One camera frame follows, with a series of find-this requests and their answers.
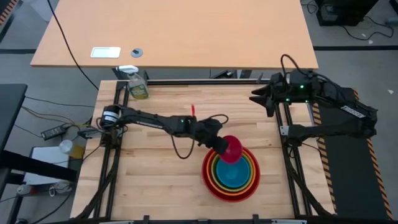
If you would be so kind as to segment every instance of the cleaning spray bottle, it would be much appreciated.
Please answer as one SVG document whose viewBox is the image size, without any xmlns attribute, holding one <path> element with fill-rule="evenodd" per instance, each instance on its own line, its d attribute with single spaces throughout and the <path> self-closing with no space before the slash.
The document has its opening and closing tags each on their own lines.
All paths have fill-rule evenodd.
<svg viewBox="0 0 398 224">
<path fill-rule="evenodd" d="M 117 71 L 124 72 L 129 78 L 129 91 L 137 100 L 149 97 L 148 87 L 145 80 L 137 74 L 138 68 L 133 65 L 123 65 L 116 67 Z"/>
</svg>

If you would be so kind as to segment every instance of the wooden desk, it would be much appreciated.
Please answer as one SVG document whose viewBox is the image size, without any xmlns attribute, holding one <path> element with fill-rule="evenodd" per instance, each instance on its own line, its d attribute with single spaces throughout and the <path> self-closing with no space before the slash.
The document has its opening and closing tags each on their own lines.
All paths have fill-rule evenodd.
<svg viewBox="0 0 398 224">
<path fill-rule="evenodd" d="M 82 67 L 267 69 L 289 54 L 318 68 L 298 0 L 60 0 L 55 13 Z M 122 51 L 90 58 L 93 47 Z M 75 66 L 54 19 L 31 65 Z"/>
<path fill-rule="evenodd" d="M 94 120 L 101 116 L 104 106 L 113 103 L 115 86 L 116 81 L 101 82 Z M 260 186 L 252 197 L 239 203 L 214 198 L 201 179 L 201 164 L 207 148 L 195 146 L 192 155 L 181 160 L 164 131 L 130 124 L 123 137 L 112 219 L 142 220 L 143 215 L 150 215 L 154 220 L 240 219 L 251 218 L 255 213 L 260 218 L 293 217 L 276 119 L 268 118 L 264 108 L 248 99 L 251 90 L 259 86 L 150 86 L 148 100 L 129 101 L 130 107 L 164 116 L 190 114 L 191 104 L 195 105 L 198 119 L 227 114 L 229 122 L 221 129 L 220 136 L 232 134 L 240 138 L 261 168 Z M 292 105 L 291 113 L 295 123 L 311 125 L 305 104 Z M 316 146 L 313 139 L 306 143 Z M 88 141 L 86 154 L 98 144 L 99 139 Z M 176 139 L 176 144 L 181 155 L 185 155 L 191 140 Z M 102 149 L 97 150 L 82 165 L 72 217 L 84 209 L 97 190 L 103 154 Z M 333 212 L 318 151 L 303 146 L 300 155 L 308 188 Z M 103 214 L 105 206 L 106 200 L 103 200 Z"/>
</svg>

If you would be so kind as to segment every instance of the desk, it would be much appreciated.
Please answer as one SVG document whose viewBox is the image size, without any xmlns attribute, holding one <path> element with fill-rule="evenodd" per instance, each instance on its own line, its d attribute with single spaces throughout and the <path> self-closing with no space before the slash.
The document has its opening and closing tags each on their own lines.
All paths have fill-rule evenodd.
<svg viewBox="0 0 398 224">
<path fill-rule="evenodd" d="M 318 68 L 298 0 L 60 0 L 55 13 L 82 67 L 261 70 L 280 68 L 289 54 L 301 68 Z M 90 58 L 93 47 L 122 50 Z M 144 54 L 133 58 L 135 48 Z M 31 65 L 75 66 L 54 19 Z"/>
<path fill-rule="evenodd" d="M 104 106 L 113 103 L 115 86 L 116 81 L 101 82 L 93 121 L 101 116 Z M 195 146 L 192 155 L 181 160 L 164 131 L 130 124 L 123 137 L 111 219 L 142 220 L 143 215 L 150 215 L 151 220 L 249 219 L 255 213 L 260 218 L 294 217 L 276 118 L 268 118 L 263 107 L 249 101 L 251 91 L 260 86 L 149 86 L 149 99 L 128 103 L 137 110 L 163 116 L 190 114 L 191 104 L 195 105 L 198 119 L 227 114 L 229 122 L 220 130 L 220 136 L 232 134 L 240 138 L 260 165 L 261 182 L 252 197 L 239 203 L 214 198 L 201 179 L 201 163 L 207 148 Z M 295 123 L 311 125 L 305 104 L 294 104 L 290 110 Z M 89 140 L 86 154 L 95 149 L 99 141 Z M 316 146 L 313 139 L 305 142 Z M 191 140 L 176 139 L 176 144 L 184 155 Z M 319 152 L 307 146 L 299 150 L 308 188 L 333 212 Z M 77 216 L 96 192 L 103 156 L 100 148 L 83 163 L 71 217 Z M 106 207 L 106 196 L 104 198 L 102 210 Z"/>
</svg>

